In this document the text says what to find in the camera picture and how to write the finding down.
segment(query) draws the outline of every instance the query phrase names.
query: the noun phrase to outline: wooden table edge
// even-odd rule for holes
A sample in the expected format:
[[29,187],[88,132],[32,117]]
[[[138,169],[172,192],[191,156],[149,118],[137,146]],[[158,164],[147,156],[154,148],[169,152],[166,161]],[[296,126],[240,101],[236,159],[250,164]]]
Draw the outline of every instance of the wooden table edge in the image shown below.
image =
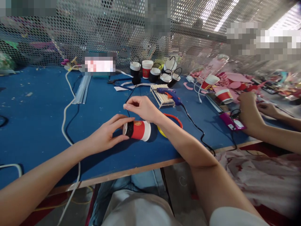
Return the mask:
[[[254,141],[249,141],[249,142],[239,144],[237,146],[240,148],[240,147],[244,147],[244,146],[248,146],[248,145],[252,145],[252,144],[256,144],[256,143],[260,143],[260,142],[262,142],[262,141],[254,140]],[[228,147],[225,147],[225,148],[216,149],[215,152],[216,153],[225,152],[225,151],[231,150],[233,148],[234,148],[234,146],[228,146]],[[138,167],[138,168],[128,169],[128,170],[108,174],[108,175],[101,176],[101,177],[96,177],[96,178],[92,178],[92,179],[88,179],[88,180],[83,180],[79,183],[78,188],[83,188],[83,187],[99,184],[99,183],[102,183],[102,182],[115,180],[115,179],[118,179],[118,178],[121,178],[121,177],[125,177],[125,176],[129,176],[129,175],[133,175],[133,174],[146,172],[146,171],[149,171],[149,170],[154,170],[154,169],[174,165],[174,164],[181,163],[181,162],[184,162],[184,161],[185,160],[183,158],[177,158],[177,159],[172,159],[172,160],[159,162],[159,163],[155,163],[155,164],[151,164],[151,165],[146,165],[146,166],[142,166],[142,167]],[[55,187],[50,191],[49,195],[55,195],[55,194],[63,193],[63,192],[66,192],[66,191],[72,191],[74,189],[74,187],[75,187],[75,183],[69,184],[69,185],[63,185],[63,186],[60,186],[60,187]]]

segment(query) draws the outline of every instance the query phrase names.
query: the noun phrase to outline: hot glue gun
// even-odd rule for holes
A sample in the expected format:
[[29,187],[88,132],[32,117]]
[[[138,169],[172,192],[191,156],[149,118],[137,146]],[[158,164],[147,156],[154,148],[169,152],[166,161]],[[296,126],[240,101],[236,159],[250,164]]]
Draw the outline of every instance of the hot glue gun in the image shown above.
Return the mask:
[[154,89],[160,94],[166,94],[168,98],[172,98],[176,106],[183,105],[182,100],[176,95],[176,91],[170,88],[156,88]]

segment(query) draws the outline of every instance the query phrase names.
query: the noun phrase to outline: plastic bottle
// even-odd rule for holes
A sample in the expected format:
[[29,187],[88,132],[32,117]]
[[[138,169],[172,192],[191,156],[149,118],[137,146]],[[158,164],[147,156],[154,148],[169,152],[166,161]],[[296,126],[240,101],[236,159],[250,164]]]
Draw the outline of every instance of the plastic bottle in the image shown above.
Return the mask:
[[219,54],[216,56],[216,58],[212,59],[210,63],[207,65],[207,67],[202,70],[201,74],[197,78],[197,81],[199,83],[202,83],[209,74],[216,75],[220,69],[223,68],[223,66],[227,63],[229,60],[229,57],[225,54]]

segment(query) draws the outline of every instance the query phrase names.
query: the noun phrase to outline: white sleeve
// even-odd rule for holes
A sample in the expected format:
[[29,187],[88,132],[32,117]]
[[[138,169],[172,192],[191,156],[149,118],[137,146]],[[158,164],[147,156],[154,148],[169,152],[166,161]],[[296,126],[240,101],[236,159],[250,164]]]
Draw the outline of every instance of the white sleeve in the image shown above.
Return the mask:
[[245,210],[220,207],[213,211],[209,226],[269,226],[264,220]]

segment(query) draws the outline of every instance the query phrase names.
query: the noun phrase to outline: metal mesh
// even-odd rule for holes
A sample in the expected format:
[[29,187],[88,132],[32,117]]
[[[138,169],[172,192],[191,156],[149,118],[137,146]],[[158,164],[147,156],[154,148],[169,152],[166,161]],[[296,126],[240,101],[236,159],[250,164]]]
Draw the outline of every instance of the metal mesh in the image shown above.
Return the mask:
[[[59,66],[87,51],[117,53],[116,68],[131,57],[164,63],[176,56],[187,73],[224,52],[227,22],[273,25],[291,7],[286,0],[171,0],[171,35],[147,36],[144,0],[58,0],[55,17],[1,17],[0,50],[19,64]],[[299,17],[289,22],[299,26]],[[228,67],[251,73],[266,62],[231,56]]]

